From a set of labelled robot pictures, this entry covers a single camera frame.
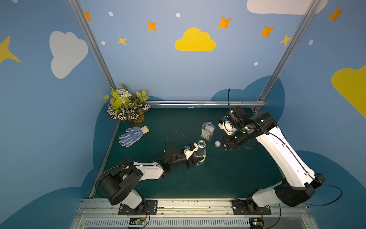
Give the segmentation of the round clear bottle green label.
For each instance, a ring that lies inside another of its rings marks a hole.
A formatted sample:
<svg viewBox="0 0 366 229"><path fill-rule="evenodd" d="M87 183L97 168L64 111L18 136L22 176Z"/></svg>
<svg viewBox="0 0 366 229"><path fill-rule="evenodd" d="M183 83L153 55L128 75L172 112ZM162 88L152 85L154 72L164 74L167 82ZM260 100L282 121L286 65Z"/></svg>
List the round clear bottle green label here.
<svg viewBox="0 0 366 229"><path fill-rule="evenodd" d="M194 152L195 158L201 158L200 161L196 163L197 166L200 166L204 163L207 152L206 152L206 142L204 140L199 140L197 143L198 150Z"/></svg>

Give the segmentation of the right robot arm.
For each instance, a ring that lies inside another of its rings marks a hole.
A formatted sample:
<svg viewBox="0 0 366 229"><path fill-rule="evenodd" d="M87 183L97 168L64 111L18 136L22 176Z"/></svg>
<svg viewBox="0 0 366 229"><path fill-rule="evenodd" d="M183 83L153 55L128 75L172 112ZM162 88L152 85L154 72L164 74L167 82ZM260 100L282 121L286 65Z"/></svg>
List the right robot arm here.
<svg viewBox="0 0 366 229"><path fill-rule="evenodd" d="M269 113L250 116L237 106L219 120L218 126L226 132L224 149L234 150L254 139L267 150L282 172L281 182L257 190L246 198L251 213L271 204L295 207L309 200L315 189L326 181L323 174L315 173L292 149Z"/></svg>

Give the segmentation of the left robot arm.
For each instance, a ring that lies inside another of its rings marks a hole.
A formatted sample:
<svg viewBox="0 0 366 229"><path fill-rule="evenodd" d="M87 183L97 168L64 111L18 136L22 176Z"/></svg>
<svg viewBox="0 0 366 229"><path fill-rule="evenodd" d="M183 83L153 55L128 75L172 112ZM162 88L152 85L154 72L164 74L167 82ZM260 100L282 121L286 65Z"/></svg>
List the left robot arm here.
<svg viewBox="0 0 366 229"><path fill-rule="evenodd" d="M117 166L105 171L96 181L95 189L101 188L111 205L120 205L121 215L153 214L149 201L137 190L140 181L159 180L170 174L173 167L185 165L188 169L204 160L196 156L199 147L196 143L188 144L183 149L171 147L162 157L152 163L138 163L126 158Z"/></svg>

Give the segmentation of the white cap near square bottle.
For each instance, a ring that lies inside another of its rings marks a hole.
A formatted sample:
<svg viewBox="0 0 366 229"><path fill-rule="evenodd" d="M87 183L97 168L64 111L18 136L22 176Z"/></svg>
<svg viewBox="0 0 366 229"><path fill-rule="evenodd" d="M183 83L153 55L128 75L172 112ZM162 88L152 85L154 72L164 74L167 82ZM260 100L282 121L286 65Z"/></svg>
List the white cap near square bottle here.
<svg viewBox="0 0 366 229"><path fill-rule="evenodd" d="M220 146L221 146L221 142L220 142L220 141L216 141L216 142L214 143L214 145L218 148L218 147L220 147Z"/></svg>

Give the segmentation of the square clear bottle white label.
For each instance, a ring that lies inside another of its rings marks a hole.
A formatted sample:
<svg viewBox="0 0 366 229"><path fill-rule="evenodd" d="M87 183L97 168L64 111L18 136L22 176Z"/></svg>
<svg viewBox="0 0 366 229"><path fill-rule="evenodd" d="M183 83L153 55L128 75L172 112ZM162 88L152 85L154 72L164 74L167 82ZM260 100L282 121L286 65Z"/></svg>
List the square clear bottle white label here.
<svg viewBox="0 0 366 229"><path fill-rule="evenodd" d="M215 126L212 122L204 122L201 128L201 138L211 141L215 132Z"/></svg>

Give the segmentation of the blue dotted work glove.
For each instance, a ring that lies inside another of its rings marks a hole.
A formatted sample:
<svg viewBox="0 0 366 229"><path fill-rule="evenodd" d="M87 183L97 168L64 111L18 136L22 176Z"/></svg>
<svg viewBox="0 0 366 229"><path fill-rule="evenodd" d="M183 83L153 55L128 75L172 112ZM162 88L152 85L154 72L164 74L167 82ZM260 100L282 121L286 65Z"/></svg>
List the blue dotted work glove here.
<svg viewBox="0 0 366 229"><path fill-rule="evenodd" d="M149 133L147 126L131 127L126 129L126 133L119 136L119 144L123 147L130 147L132 144L140 140L144 134Z"/></svg>

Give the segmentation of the left circuit board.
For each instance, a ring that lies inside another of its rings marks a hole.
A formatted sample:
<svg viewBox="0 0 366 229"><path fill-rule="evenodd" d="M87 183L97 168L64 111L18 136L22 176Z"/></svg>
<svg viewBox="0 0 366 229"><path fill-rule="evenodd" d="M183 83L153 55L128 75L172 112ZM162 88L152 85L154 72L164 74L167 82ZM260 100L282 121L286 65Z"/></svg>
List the left circuit board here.
<svg viewBox="0 0 366 229"><path fill-rule="evenodd" d="M142 218L130 218L128 225L129 226L144 226L145 220Z"/></svg>

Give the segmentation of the circuit board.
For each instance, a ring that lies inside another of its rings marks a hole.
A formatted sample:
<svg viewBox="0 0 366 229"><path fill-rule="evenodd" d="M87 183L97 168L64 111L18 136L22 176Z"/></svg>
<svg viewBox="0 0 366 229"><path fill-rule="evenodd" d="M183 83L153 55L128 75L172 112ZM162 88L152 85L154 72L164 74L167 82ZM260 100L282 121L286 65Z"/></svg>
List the circuit board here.
<svg viewBox="0 0 366 229"><path fill-rule="evenodd" d="M250 229L263 229L264 220L261 218L249 218Z"/></svg>
<svg viewBox="0 0 366 229"><path fill-rule="evenodd" d="M144 226L145 220L142 218L130 218L128 225L129 226Z"/></svg>

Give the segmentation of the right circuit board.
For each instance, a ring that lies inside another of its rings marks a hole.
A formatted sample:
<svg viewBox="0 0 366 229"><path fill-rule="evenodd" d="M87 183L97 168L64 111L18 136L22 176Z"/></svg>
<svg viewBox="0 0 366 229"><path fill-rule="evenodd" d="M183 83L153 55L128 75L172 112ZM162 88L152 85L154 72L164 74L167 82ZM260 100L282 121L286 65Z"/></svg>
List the right circuit board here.
<svg viewBox="0 0 366 229"><path fill-rule="evenodd" d="M264 220L261 218L249 218L250 229L263 229Z"/></svg>

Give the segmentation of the artificial potted plant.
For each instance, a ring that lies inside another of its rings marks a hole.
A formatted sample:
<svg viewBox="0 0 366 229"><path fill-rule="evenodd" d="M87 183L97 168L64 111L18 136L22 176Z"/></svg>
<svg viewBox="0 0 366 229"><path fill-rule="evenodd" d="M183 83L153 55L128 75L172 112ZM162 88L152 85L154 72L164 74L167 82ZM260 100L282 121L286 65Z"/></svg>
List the artificial potted plant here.
<svg viewBox="0 0 366 229"><path fill-rule="evenodd" d="M107 114L111 119L140 124L145 120L145 113L151 105L147 103L149 96L145 90L135 94L128 91L128 87L121 84L120 89L112 90L103 100L108 100Z"/></svg>

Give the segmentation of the aluminium back rail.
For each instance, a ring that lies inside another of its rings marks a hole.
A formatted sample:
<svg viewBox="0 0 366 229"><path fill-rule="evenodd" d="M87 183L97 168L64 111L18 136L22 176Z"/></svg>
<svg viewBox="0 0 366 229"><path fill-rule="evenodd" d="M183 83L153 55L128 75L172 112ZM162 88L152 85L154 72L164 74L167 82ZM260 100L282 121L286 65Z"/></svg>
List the aluminium back rail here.
<svg viewBox="0 0 366 229"><path fill-rule="evenodd" d="M263 101L147 101L151 106L265 106Z"/></svg>

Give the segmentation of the aluminium rail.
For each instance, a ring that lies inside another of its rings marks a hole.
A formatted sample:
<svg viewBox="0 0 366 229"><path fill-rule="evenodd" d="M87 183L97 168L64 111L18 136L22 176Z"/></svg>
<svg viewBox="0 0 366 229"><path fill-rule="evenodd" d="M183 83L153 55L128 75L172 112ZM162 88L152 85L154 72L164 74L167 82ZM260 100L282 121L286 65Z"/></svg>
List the aluminium rail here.
<svg viewBox="0 0 366 229"><path fill-rule="evenodd" d="M105 198L83 199L72 229L250 229L249 218L264 220L264 229L316 229L308 206L270 205L271 215L235 215L231 198L150 198L158 200L156 215L118 215L120 205ZM144 226L129 226L142 218Z"/></svg>
<svg viewBox="0 0 366 229"><path fill-rule="evenodd" d="M265 106L263 101L147 101L151 106Z"/></svg>

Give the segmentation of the aluminium front rail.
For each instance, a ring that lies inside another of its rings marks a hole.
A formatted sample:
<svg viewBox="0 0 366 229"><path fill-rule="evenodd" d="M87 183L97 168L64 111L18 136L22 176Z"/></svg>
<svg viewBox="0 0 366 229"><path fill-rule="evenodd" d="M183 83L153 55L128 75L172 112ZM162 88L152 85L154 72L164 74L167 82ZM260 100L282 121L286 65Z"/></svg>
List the aluminium front rail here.
<svg viewBox="0 0 366 229"><path fill-rule="evenodd" d="M72 229L250 229L249 218L264 220L264 229L316 229L308 206L270 205L271 215L235 215L231 198L150 198L158 200L156 215L118 215L120 205L105 198L83 199ZM144 226L129 226L142 218Z"/></svg>

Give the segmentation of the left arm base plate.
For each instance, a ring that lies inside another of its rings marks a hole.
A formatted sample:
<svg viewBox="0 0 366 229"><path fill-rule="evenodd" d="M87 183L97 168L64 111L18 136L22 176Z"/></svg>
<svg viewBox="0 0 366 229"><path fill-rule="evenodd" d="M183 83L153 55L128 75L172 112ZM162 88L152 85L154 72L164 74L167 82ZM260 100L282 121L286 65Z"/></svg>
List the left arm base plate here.
<svg viewBox="0 0 366 229"><path fill-rule="evenodd" d="M143 200L136 208L130 208L128 205L120 204L118 215L132 216L149 214L156 215L158 209L158 200Z"/></svg>

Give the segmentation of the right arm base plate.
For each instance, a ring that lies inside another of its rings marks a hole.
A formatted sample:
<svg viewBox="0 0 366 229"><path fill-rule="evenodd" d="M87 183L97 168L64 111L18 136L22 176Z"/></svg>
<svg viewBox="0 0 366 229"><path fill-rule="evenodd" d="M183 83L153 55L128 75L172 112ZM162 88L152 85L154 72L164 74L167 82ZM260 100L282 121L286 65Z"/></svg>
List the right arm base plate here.
<svg viewBox="0 0 366 229"><path fill-rule="evenodd" d="M235 198L232 201L232 209L235 215L271 215L271 209L267 205L258 207L253 201Z"/></svg>

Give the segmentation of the right aluminium corner post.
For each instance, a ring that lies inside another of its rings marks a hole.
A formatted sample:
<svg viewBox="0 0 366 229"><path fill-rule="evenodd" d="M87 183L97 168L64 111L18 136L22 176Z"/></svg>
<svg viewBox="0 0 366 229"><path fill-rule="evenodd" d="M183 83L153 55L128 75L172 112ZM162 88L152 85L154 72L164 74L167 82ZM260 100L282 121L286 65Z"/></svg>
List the right aluminium corner post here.
<svg viewBox="0 0 366 229"><path fill-rule="evenodd" d="M258 102L260 102L260 103L265 102L265 100L268 97L270 91L272 90L275 82L277 81L280 74L284 70L288 60L290 59L291 55L295 51L298 43L300 42L300 40L303 37L303 35L305 34L308 26L310 25L310 23L312 22L314 16L316 15L315 12L316 12L316 10L317 10L320 3L321 3L320 0L313 0L313 1L310 2L309 7L305 11L304 16L302 17L298 27L296 28L296 30L293 34L293 39L291 39L290 44L287 45L287 47L286 47L286 49L285 49L278 65L274 69L274 72L270 76L270 78L267 81L263 91L261 92L261 94L258 98Z"/></svg>

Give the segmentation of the aluminium corner post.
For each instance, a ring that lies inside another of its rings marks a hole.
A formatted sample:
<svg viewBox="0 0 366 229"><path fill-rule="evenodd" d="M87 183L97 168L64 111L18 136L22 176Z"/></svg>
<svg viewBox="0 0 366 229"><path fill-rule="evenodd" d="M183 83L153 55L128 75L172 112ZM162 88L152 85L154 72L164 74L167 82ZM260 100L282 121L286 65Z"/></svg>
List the aluminium corner post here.
<svg viewBox="0 0 366 229"><path fill-rule="evenodd" d="M270 76L270 78L267 81L263 91L261 92L261 94L258 98L258 102L260 102L260 103L265 102L265 100L268 97L270 91L272 90L275 82L277 81L280 74L284 70L288 60L290 59L291 55L295 51L298 43L300 42L300 40L303 37L303 35L305 34L308 26L310 25L310 23L312 22L314 16L316 15L315 12L316 12L316 10L317 10L320 3L321 3L320 0L313 0L313 1L310 2L309 7L305 11L304 16L302 17L298 27L296 28L296 30L293 34L293 39L291 39L290 44L287 45L287 47L286 47L286 49L285 49L278 65L274 69L274 72Z"/></svg>
<svg viewBox="0 0 366 229"><path fill-rule="evenodd" d="M91 47L91 50L99 64L99 67L111 89L117 89L117 86L115 84L115 81L111 75L110 70L108 69L108 66L105 62L105 59L101 53L101 50L97 44L97 41L91 31L91 28L89 26L88 20L86 19L86 16L84 14L84 11L82 9L82 6L78 0L68 0L74 15L76 16L78 23Z"/></svg>

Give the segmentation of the left aluminium corner post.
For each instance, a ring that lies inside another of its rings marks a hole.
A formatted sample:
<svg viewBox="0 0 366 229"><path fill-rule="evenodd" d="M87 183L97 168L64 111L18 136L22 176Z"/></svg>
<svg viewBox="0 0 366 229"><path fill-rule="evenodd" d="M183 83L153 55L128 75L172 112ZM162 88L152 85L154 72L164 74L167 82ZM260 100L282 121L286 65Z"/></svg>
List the left aluminium corner post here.
<svg viewBox="0 0 366 229"><path fill-rule="evenodd" d="M117 86L115 84L115 81L111 75L110 70L108 69L108 66L105 62L105 59L101 53L101 50L97 44L97 41L91 31L91 28L89 26L88 20L86 19L86 16L84 14L84 11L82 9L82 6L78 0L68 0L74 15L76 16L78 23L91 47L91 50L99 64L99 67L111 89L117 89Z"/></svg>

